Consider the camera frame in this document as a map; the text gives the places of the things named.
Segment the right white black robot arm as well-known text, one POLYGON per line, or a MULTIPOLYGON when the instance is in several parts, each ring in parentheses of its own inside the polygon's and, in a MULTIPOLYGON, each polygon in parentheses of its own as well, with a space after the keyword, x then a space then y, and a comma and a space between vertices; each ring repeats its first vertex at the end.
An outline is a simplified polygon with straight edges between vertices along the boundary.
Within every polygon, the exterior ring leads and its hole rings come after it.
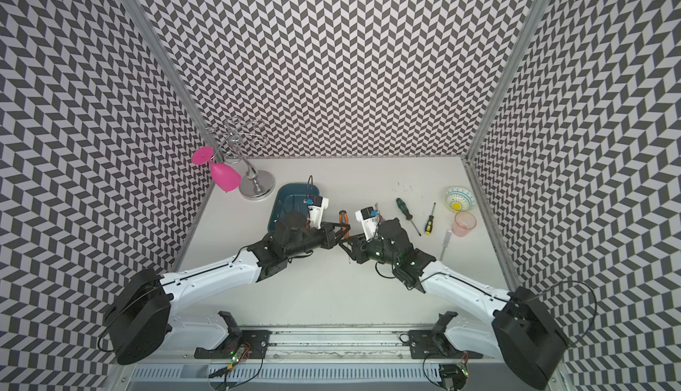
POLYGON ((571 342, 532 291, 494 288, 455 272, 416 248, 397 219, 369 222, 355 236, 342 224, 338 235, 352 261, 386 264, 407 289, 447 300, 469 314, 459 318, 448 311, 439 316, 430 332, 428 356, 498 359, 528 386, 547 387, 571 342))

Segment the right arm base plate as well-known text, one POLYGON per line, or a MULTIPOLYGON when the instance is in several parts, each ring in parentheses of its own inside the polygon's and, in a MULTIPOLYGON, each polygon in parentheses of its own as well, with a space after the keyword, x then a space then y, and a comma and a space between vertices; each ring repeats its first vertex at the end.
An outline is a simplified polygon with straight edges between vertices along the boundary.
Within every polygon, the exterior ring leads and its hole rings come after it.
POLYGON ((467 325, 466 318, 459 318, 459 313, 446 311, 438 315, 438 320, 431 329, 412 329, 402 334, 400 341, 409 348, 411 358, 414 360, 425 359, 426 356, 434 358, 461 358, 465 355, 464 350, 455 347, 446 337, 447 329, 454 326, 467 325))

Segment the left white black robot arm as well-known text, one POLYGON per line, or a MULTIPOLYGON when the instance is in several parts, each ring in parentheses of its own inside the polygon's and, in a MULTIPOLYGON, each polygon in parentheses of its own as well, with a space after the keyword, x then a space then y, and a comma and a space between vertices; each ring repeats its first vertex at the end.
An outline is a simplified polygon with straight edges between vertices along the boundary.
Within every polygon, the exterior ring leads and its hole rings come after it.
POLYGON ((338 222, 313 226, 306 215, 293 212, 278 220, 274 231, 223 261, 167 274, 152 269, 138 272, 117 295, 103 321, 102 335, 112 344, 115 362, 136 364, 179 332, 190 336, 198 358, 234 359, 247 341, 231 313, 219 312, 223 322, 209 325, 205 335, 198 333, 197 325, 180 320, 179 314, 218 293, 264 281, 317 248, 331 249, 349 231, 349 224, 338 222))

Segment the orange handled thin screwdriver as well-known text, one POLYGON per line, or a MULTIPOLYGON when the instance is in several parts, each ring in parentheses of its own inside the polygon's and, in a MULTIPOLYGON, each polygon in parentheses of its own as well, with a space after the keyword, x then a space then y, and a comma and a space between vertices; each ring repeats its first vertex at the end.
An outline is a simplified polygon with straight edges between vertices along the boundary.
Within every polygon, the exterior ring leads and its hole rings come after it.
POLYGON ((350 225, 348 212, 346 210, 341 210, 339 212, 339 223, 343 225, 343 229, 345 231, 343 239, 349 238, 350 225))

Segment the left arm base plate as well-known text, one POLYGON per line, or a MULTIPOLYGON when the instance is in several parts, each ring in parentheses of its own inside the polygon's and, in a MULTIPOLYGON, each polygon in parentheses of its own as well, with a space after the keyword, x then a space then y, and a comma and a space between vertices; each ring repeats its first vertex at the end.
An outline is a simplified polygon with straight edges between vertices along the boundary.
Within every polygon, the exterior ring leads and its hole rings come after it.
POLYGON ((243 331, 228 311, 219 311, 227 327, 227 335, 209 348, 196 348, 195 359, 234 360, 249 356, 250 359, 264 360, 269 348, 271 331, 258 329, 243 331))

